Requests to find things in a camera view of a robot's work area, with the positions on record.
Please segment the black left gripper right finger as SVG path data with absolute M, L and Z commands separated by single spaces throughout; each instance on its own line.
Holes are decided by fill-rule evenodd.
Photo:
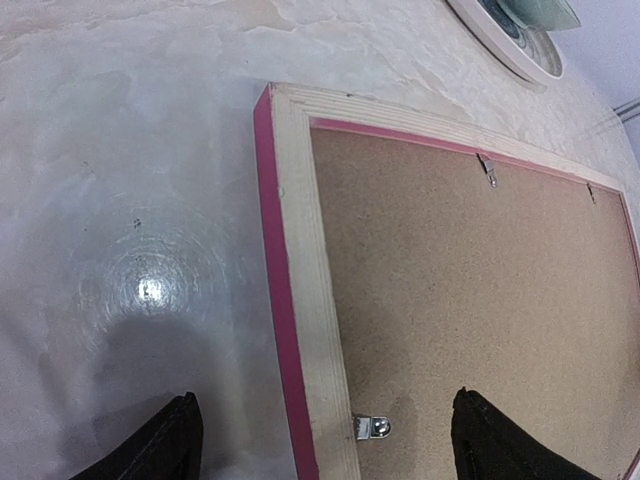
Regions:
M 453 401 L 451 440 L 459 479 L 593 479 L 545 447 L 475 390 Z

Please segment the brown backing board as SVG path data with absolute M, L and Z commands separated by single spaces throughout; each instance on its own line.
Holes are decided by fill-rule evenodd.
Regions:
M 312 134 L 352 409 L 384 415 L 366 479 L 452 479 L 481 393 L 602 479 L 639 447 L 639 281 L 619 195 L 513 165 Z

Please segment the wooden picture frame red edge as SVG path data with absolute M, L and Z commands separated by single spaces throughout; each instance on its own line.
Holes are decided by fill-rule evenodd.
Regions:
M 269 83 L 253 113 L 272 316 L 291 442 L 302 479 L 357 479 L 360 466 L 339 337 L 311 130 L 346 131 L 480 156 L 629 200 L 616 178 L 516 138 L 426 110 Z

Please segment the right aluminium corner post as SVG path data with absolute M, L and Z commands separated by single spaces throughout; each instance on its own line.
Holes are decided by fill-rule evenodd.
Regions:
M 637 97 L 618 107 L 614 108 L 614 113 L 620 121 L 625 124 L 640 116 L 640 98 Z

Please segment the green ceramic bowl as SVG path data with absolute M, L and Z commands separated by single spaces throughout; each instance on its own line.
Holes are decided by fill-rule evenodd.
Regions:
M 564 31 L 581 27 L 581 21 L 565 0 L 497 0 L 498 5 L 520 28 Z

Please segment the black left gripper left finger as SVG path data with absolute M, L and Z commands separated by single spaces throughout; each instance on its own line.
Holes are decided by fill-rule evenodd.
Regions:
M 73 480 L 198 480 L 203 419 L 197 397 L 174 397 L 107 456 Z

